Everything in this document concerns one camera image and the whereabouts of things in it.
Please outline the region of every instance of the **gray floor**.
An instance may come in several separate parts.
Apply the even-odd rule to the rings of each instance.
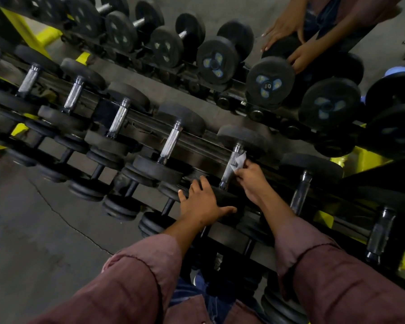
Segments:
[[[167,24],[184,10],[198,11],[206,24],[207,35],[231,18],[246,20],[260,36],[283,10],[288,0],[157,0]],[[394,20],[378,25],[353,52],[362,57],[366,72],[362,92],[394,65],[405,65],[401,60],[405,39],[405,0],[400,4],[403,13]],[[34,30],[42,27],[31,23]],[[256,38],[254,51],[248,58],[253,64],[259,59],[262,41]],[[65,56],[76,57],[78,52],[61,42],[49,47],[52,57],[60,61]],[[182,92],[165,87],[138,74],[99,60],[94,65],[108,80],[120,80],[141,89],[153,101],[174,100],[202,115],[210,129],[234,123],[259,130],[272,141],[272,155],[279,158],[287,151],[316,152],[304,142],[292,142],[270,136],[263,126],[248,119],[233,116],[216,106],[197,100]],[[42,148],[59,153],[53,141]],[[90,172],[94,163],[82,155],[75,155],[71,164]],[[113,171],[102,179],[111,180]],[[139,188],[135,194],[141,201],[162,209],[166,198],[156,190]],[[178,205],[171,213],[178,215]],[[26,169],[6,157],[0,161],[0,323],[21,323],[69,298],[77,289],[93,279],[109,253],[140,239],[138,218],[132,223],[121,223],[102,213],[98,203],[90,203],[70,194],[65,184],[52,184],[39,177],[36,169]],[[220,224],[211,235],[236,250],[242,250],[246,239]],[[272,249],[257,245],[252,257],[273,268]]]

